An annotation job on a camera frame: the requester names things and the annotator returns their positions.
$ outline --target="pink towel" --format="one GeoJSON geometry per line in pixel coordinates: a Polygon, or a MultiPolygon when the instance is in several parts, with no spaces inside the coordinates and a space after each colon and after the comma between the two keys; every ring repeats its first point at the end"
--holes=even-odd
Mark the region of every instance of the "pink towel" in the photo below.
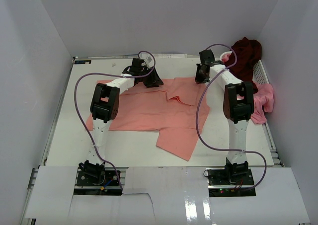
{"type": "MultiPolygon", "coordinates": [[[[140,83],[122,93],[117,117],[109,130],[159,130],[157,147],[189,160],[198,141],[195,113],[205,85],[196,84],[193,77],[163,79],[163,82],[164,85],[154,88],[146,88],[140,83]]],[[[209,110],[204,97],[199,113],[200,131],[209,110]]],[[[92,130],[91,115],[86,125],[92,130]]]]}
{"type": "Polygon", "coordinates": [[[274,107],[274,89],[269,83],[258,84],[254,82],[257,86],[258,92],[254,94],[254,106],[255,110],[251,116],[254,123],[263,124],[265,123],[266,117],[265,112],[272,112],[274,107]]]}

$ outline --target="purple cable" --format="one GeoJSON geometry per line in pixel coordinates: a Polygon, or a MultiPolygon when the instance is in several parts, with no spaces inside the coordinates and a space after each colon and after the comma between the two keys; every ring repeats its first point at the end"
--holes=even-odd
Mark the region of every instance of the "purple cable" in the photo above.
{"type": "Polygon", "coordinates": [[[201,141],[206,147],[208,147],[208,148],[210,148],[210,149],[212,149],[212,150],[217,150],[217,151],[239,151],[239,152],[244,152],[244,153],[254,153],[254,154],[257,154],[257,155],[259,155],[260,157],[263,158],[263,160],[264,160],[264,166],[265,166],[265,167],[264,167],[264,173],[263,173],[261,179],[260,179],[254,186],[252,186],[252,187],[250,187],[250,188],[247,189],[247,190],[250,190],[250,189],[255,188],[257,185],[259,185],[259,184],[263,181],[263,179],[264,179],[264,177],[265,177],[265,174],[266,174],[266,171],[267,171],[267,162],[266,162],[265,157],[264,157],[261,153],[259,153],[259,152],[257,152],[257,151],[252,151],[252,150],[245,150],[245,151],[243,151],[243,150],[240,150],[240,149],[220,149],[220,148],[211,147],[211,146],[209,146],[209,145],[203,140],[203,138],[202,138],[201,135],[200,135],[200,131],[199,131],[199,110],[200,110],[200,105],[201,105],[201,102],[202,102],[202,100],[203,100],[203,97],[204,97],[205,93],[207,92],[207,90],[208,90],[209,86],[211,85],[211,83],[213,83],[213,81],[214,81],[221,73],[223,73],[225,70],[227,70],[227,69],[233,67],[233,66],[237,63],[237,61],[238,61],[238,57],[237,57],[235,51],[234,51],[231,47],[229,47],[229,46],[227,46],[227,45],[223,45],[223,44],[213,44],[213,45],[210,45],[208,48],[206,48],[206,50],[210,49],[210,48],[213,47],[213,46],[217,46],[217,45],[220,45],[220,46],[224,46],[224,47],[229,48],[229,49],[233,52],[233,54],[234,54],[234,56],[235,56],[235,61],[234,61],[233,64],[227,66],[225,69],[223,69],[223,70],[221,70],[220,72],[218,72],[217,75],[215,75],[214,78],[211,79],[211,81],[210,81],[210,82],[208,83],[208,85],[205,87],[205,89],[204,89],[204,91],[203,91],[203,93],[202,93],[202,95],[201,95],[201,97],[200,97],[200,100],[199,100],[199,103],[198,103],[198,107],[197,107],[197,111],[196,111],[196,114],[195,114],[195,128],[196,128],[196,131],[197,131],[197,134],[198,134],[198,137],[199,137],[200,141],[201,141]]]}
{"type": "Polygon", "coordinates": [[[117,172],[116,167],[114,166],[113,163],[111,163],[111,162],[109,162],[109,161],[103,159],[103,158],[100,156],[100,154],[99,154],[99,152],[98,152],[98,148],[97,148],[96,143],[95,143],[95,140],[94,140],[92,134],[90,133],[89,129],[87,128],[87,126],[86,126],[86,124],[85,124],[83,118],[82,118],[81,115],[80,115],[80,111],[79,111],[79,107],[78,107],[78,101],[77,101],[77,90],[78,90],[79,82],[80,82],[83,78],[85,78],[85,77],[87,77],[87,76],[90,76],[90,75],[102,75],[102,76],[121,77],[121,78],[140,78],[140,77],[147,77],[147,76],[150,75],[151,72],[155,69],[156,59],[155,59],[155,57],[153,56],[152,53],[150,53],[150,52],[148,52],[148,51],[145,51],[145,50],[140,51],[140,52],[138,53],[138,57],[139,57],[140,53],[143,53],[143,52],[144,52],[144,53],[147,53],[147,54],[149,54],[149,55],[151,55],[151,57],[154,59],[154,66],[152,67],[152,69],[151,69],[146,75],[141,75],[141,76],[121,76],[121,75],[109,75],[109,74],[103,74],[103,73],[89,73],[89,74],[85,74],[85,75],[81,76],[81,77],[77,80],[77,82],[76,82],[76,84],[75,84],[75,89],[74,89],[74,104],[75,104],[75,110],[76,110],[76,112],[77,112],[77,114],[78,114],[78,116],[79,116],[79,119],[80,119],[81,123],[83,124],[83,126],[85,127],[85,130],[87,131],[87,133],[88,133],[88,135],[89,135],[91,141],[93,142],[93,146],[94,146],[94,148],[95,148],[95,151],[96,151],[96,154],[97,154],[98,158],[99,158],[101,161],[103,161],[103,162],[105,162],[105,163],[107,163],[107,164],[110,164],[110,165],[114,168],[115,173],[116,173],[117,178],[118,178],[118,181],[119,181],[119,186],[120,186],[121,190],[123,190],[123,186],[122,186],[122,184],[121,184],[121,182],[120,182],[119,175],[118,175],[118,172],[117,172]]]}

